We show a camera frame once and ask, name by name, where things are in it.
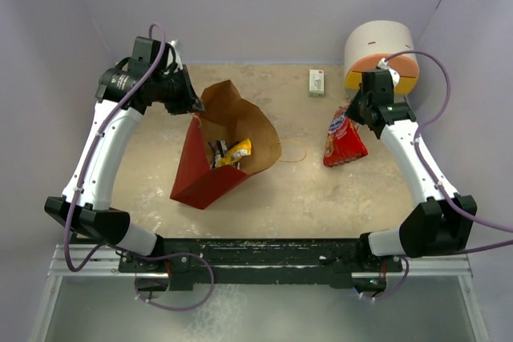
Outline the yellow snack packet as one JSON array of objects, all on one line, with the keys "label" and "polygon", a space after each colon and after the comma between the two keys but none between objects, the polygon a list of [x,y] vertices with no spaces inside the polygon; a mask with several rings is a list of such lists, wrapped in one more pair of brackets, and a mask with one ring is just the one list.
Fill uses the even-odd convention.
[{"label": "yellow snack packet", "polygon": [[216,161],[216,167],[233,165],[242,158],[252,154],[252,142],[250,139],[244,139],[238,144],[231,147],[220,160]]}]

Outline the red paper bag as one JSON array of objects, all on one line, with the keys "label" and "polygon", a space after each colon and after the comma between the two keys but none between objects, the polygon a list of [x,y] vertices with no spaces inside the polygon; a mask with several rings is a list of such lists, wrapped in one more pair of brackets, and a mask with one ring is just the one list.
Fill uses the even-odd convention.
[{"label": "red paper bag", "polygon": [[278,133],[230,80],[207,87],[205,111],[195,114],[184,140],[170,198],[205,209],[281,157]]}]

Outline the large red snack bag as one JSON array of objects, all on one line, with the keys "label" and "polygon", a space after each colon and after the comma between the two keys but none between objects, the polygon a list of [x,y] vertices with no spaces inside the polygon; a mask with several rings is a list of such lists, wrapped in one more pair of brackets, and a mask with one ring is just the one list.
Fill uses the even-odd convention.
[{"label": "large red snack bag", "polygon": [[326,167],[351,163],[368,155],[368,150],[346,111],[347,107],[340,107],[329,125],[323,155],[323,164]]}]

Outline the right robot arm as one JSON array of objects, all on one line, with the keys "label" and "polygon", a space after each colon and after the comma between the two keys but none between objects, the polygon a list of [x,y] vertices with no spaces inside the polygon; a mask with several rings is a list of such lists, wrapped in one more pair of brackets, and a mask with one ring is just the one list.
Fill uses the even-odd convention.
[{"label": "right robot arm", "polygon": [[357,264],[374,271],[385,256],[450,255],[467,245],[477,203],[470,195],[460,195],[445,178],[426,147],[414,112],[406,102],[394,99],[398,73],[394,70],[370,70],[362,81],[346,115],[368,127],[393,155],[414,208],[402,224],[391,230],[361,235]]}]

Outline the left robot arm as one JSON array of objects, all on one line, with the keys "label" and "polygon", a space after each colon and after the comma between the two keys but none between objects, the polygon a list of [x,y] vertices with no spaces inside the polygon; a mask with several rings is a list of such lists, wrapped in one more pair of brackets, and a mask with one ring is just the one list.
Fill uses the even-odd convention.
[{"label": "left robot arm", "polygon": [[99,78],[94,117],[75,172],[61,195],[49,197],[44,210],[66,229],[97,243],[137,254],[148,272],[162,268],[164,250],[156,234],[134,224],[125,211],[111,207],[115,178],[129,139],[153,103],[169,114],[204,111],[175,42],[135,40],[131,56]]}]

